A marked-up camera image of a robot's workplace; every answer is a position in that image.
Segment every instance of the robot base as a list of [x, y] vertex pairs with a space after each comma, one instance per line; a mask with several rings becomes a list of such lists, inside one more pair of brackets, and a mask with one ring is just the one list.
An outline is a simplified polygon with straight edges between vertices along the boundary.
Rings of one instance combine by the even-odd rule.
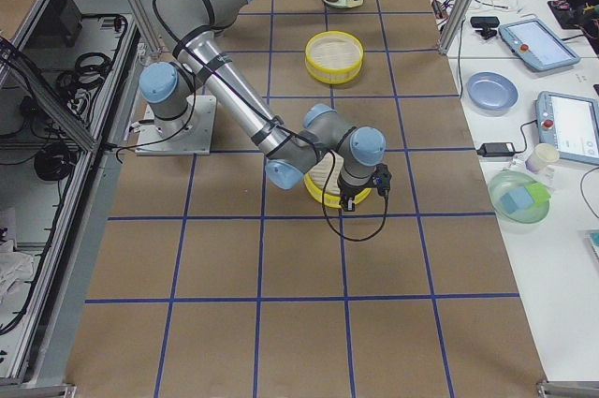
[[[190, 106], [194, 103], [193, 96], [187, 98]], [[209, 155], [212, 142], [212, 128], [216, 115], [216, 98], [214, 96], [196, 96], [194, 108], [197, 125], [185, 135], [174, 140], [162, 141], [162, 136], [154, 125], [144, 125], [139, 132], [138, 144], [151, 143], [145, 147], [136, 148], [138, 155]], [[144, 119], [153, 119], [153, 112], [148, 106]]]

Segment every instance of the power adapter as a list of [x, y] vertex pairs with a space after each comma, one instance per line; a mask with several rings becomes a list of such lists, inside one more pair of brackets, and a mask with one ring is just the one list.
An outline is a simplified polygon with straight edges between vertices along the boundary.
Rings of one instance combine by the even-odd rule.
[[516, 154], [512, 142], [483, 143], [476, 154], [483, 157], [510, 157]]

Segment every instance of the tablet screen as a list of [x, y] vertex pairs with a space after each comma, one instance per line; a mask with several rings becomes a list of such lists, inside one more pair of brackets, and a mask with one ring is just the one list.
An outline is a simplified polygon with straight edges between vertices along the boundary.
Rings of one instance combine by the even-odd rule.
[[544, 65], [555, 64], [572, 59], [561, 43], [536, 22], [512, 25], [509, 30], [523, 44], [528, 45], [529, 52]]
[[551, 96], [557, 149], [599, 158], [597, 121], [591, 102]]

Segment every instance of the tablet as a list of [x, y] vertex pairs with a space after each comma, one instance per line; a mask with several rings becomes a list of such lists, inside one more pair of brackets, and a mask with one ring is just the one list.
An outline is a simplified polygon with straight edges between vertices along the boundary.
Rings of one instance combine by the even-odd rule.
[[536, 100], [541, 142], [563, 159], [599, 165], [599, 104], [592, 98], [543, 91]]
[[580, 61], [580, 57], [538, 19], [500, 25], [498, 30], [511, 51], [532, 70], [551, 70]]

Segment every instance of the blue tablet frame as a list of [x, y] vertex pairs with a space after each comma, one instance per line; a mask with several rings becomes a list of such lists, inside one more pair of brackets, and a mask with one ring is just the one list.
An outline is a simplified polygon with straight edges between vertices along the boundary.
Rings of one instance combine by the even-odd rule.
[[[586, 101], [592, 104], [592, 117], [594, 117], [594, 133], [596, 146], [599, 147], [599, 103], [593, 98], [586, 98], [583, 96], [570, 96], [568, 94], [560, 94], [559, 92], [543, 91], [539, 94], [535, 102], [536, 108], [536, 122], [539, 128], [539, 140], [544, 143], [550, 143], [560, 151], [560, 158], [571, 159], [573, 161], [584, 162], [587, 164], [593, 164], [599, 166], [599, 157], [590, 157], [585, 155], [576, 155], [573, 153], [563, 152], [558, 147], [556, 127], [560, 124], [555, 121], [555, 115], [553, 114], [553, 104], [551, 97], [558, 96], [560, 98], [568, 98], [571, 100]], [[546, 129], [543, 127], [543, 122], [547, 119], [553, 120], [553, 127]]]
[[[528, 50], [524, 52], [523, 50], [521, 50], [520, 47], [522, 46], [522, 44], [526, 44], [526, 41], [519, 40], [516, 37], [516, 35], [514, 35], [513, 28], [515, 26], [520, 26], [524, 23], [531, 22], [536, 23], [539, 27], [539, 31], [543, 31], [546, 34], [548, 34], [557, 45], [564, 49], [570, 55], [570, 59], [558, 61], [551, 64], [543, 64], [539, 61], [539, 59], [534, 55], [532, 51]], [[533, 70], [542, 72], [546, 70], [551, 70], [552, 68], [571, 66], [572, 64], [576, 64], [578, 61], [580, 61], [580, 56], [578, 56], [570, 47], [568, 47], [558, 36], [555, 35], [555, 33], [553, 33], [539, 19], [528, 19], [526, 21], [506, 23], [504, 25], [500, 25], [499, 34], [502, 37], [502, 40], [508, 45], [510, 50]]]

